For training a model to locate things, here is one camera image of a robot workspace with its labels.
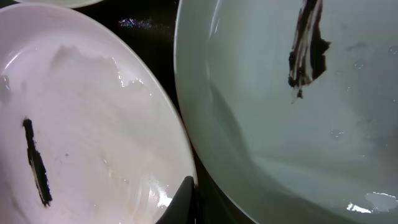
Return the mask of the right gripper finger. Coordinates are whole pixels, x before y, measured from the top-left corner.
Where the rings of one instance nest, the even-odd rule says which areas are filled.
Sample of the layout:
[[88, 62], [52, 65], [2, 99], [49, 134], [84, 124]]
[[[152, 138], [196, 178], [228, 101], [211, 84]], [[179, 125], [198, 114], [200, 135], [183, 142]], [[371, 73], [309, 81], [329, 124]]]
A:
[[156, 224], [195, 224], [194, 181], [186, 176]]

